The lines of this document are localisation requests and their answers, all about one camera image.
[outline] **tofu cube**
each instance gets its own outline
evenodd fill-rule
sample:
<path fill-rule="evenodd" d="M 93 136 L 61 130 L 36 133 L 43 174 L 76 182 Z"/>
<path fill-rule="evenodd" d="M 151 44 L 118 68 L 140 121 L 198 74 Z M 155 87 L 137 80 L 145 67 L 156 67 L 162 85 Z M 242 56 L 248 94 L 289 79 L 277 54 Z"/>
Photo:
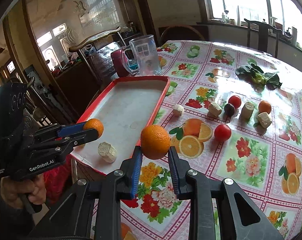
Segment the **tofu cube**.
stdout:
<path fill-rule="evenodd" d="M 258 119 L 259 123 L 262 125 L 262 127 L 265 129 L 268 128 L 272 123 L 272 120 L 269 117 L 267 112 L 258 114 L 257 119 Z"/>
<path fill-rule="evenodd" d="M 175 105 L 173 110 L 172 110 L 172 113 L 175 115 L 175 116 L 181 116 L 183 115 L 184 113 L 184 108 L 182 105 Z"/>
<path fill-rule="evenodd" d="M 251 102 L 246 102 L 242 108 L 241 116 L 245 119 L 250 119 L 254 108 L 255 107 Z"/>
<path fill-rule="evenodd" d="M 108 163 L 114 162 L 117 156 L 116 149 L 107 142 L 99 144 L 98 153 Z"/>
<path fill-rule="evenodd" d="M 222 108 L 215 102 L 212 102 L 208 108 L 209 112 L 218 117 L 222 113 Z"/>

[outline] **black handle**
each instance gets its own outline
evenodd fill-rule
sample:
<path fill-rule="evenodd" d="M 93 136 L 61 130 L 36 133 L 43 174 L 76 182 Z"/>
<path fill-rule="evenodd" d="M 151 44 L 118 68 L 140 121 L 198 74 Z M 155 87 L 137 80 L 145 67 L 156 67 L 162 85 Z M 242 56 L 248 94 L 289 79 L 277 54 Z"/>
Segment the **black handle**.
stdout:
<path fill-rule="evenodd" d="M 18 196 L 29 214 L 39 213 L 42 210 L 42 205 L 35 205 L 28 200 L 28 193 L 21 193 Z"/>

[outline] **tomato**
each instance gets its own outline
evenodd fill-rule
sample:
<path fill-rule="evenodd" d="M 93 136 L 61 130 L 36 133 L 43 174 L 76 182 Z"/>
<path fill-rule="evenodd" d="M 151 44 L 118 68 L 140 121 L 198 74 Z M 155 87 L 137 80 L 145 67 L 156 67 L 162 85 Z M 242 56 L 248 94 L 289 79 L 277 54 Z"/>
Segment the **tomato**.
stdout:
<path fill-rule="evenodd" d="M 224 142 L 231 137 L 231 129 L 226 124 L 220 124 L 214 130 L 214 137 L 219 142 Z"/>
<path fill-rule="evenodd" d="M 235 108 L 239 108 L 241 106 L 241 98 L 239 96 L 231 96 L 229 98 L 228 103 L 232 104 Z"/>

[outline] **leafy green vegetable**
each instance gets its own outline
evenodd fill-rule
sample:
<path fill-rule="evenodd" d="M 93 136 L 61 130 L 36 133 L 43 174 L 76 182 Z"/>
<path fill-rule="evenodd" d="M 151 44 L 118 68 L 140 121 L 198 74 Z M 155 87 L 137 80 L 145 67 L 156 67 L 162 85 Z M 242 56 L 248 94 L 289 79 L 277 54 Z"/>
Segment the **leafy green vegetable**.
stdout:
<path fill-rule="evenodd" d="M 256 64 L 251 63 L 251 66 L 240 66 L 235 69 L 235 74 L 240 79 L 264 87 L 267 85 L 270 89 L 281 88 L 282 83 L 277 73 L 264 73 L 263 70 Z"/>

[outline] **printed orange slice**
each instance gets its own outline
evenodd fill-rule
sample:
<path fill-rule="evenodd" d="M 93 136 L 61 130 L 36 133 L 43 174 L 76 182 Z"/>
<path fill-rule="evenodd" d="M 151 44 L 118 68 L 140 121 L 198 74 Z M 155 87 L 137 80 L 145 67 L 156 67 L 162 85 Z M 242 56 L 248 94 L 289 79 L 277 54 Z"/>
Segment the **printed orange slice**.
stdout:
<path fill-rule="evenodd" d="M 287 181 L 284 179 L 284 176 L 282 177 L 282 180 L 281 180 L 281 187 L 285 194 L 289 194 L 289 190 L 287 188 Z"/>
<path fill-rule="evenodd" d="M 287 189 L 290 195 L 295 195 L 300 187 L 300 180 L 295 172 L 289 174 L 287 178 Z"/>
<path fill-rule="evenodd" d="M 179 142 L 175 135 L 170 140 L 170 146 L 174 146 L 177 153 L 180 153 Z"/>
<path fill-rule="evenodd" d="M 213 131 L 206 123 L 202 123 L 199 133 L 199 142 L 206 142 L 212 137 Z"/>
<path fill-rule="evenodd" d="M 184 136 L 179 142 L 181 154 L 186 158 L 196 158 L 203 151 L 203 143 L 199 142 L 198 138 L 193 135 Z"/>
<path fill-rule="evenodd" d="M 302 163 L 298 158 L 295 158 L 296 175 L 299 177 L 302 173 Z"/>

